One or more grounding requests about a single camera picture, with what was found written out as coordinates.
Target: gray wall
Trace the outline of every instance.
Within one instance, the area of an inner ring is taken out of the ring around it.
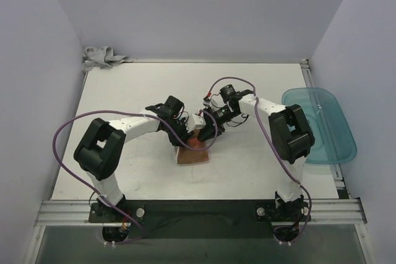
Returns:
[[[21,263],[57,168],[52,135],[75,111],[81,45],[56,0],[0,7],[0,263]]]
[[[344,0],[312,57],[317,86],[339,100],[358,146],[342,166],[361,197],[378,263],[395,263],[396,2]]]
[[[84,46],[137,58],[310,58],[342,0],[58,0]]]

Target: white table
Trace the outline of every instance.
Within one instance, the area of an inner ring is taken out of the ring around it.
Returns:
[[[187,111],[202,107],[211,84],[224,76],[251,81],[257,94],[276,103],[291,88],[305,87],[299,64],[132,63],[89,72],[77,114],[97,109],[139,112],[163,103],[168,95],[183,101]],[[224,80],[214,91],[232,83]],[[73,152],[92,119],[120,116],[103,114],[74,123],[64,163],[89,181],[73,159]],[[177,165],[174,148],[164,132],[147,134],[125,144],[116,176],[127,199],[272,199],[284,174],[256,120],[231,128],[209,150],[208,163]],[[330,166],[306,164],[303,184],[312,198],[338,198]],[[92,191],[61,169],[53,200],[86,200]]]

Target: metal frame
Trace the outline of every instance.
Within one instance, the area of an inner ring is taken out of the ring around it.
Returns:
[[[136,61],[136,62],[206,62],[206,61]],[[313,87],[309,61],[300,62],[307,87]],[[85,74],[82,90],[88,74]],[[331,165],[338,189],[345,189],[339,164]],[[119,223],[89,223],[90,207],[87,200],[44,201],[38,212],[33,236],[24,263],[35,263],[46,226],[119,226]],[[359,199],[323,199],[312,201],[310,224],[354,224],[367,264],[375,263],[367,236],[366,217]]]

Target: teal plastic container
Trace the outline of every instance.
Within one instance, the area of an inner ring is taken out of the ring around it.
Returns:
[[[315,137],[307,162],[337,164],[356,156],[356,143],[334,95],[321,88],[296,88],[285,92],[282,104],[303,108]]]

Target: gray towel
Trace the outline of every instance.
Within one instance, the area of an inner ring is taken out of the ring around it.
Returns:
[[[88,46],[82,55],[82,71],[88,72],[95,66],[100,68],[112,68],[125,62],[133,62],[133,58],[128,56],[114,56],[114,51],[109,46],[102,46],[100,49]]]

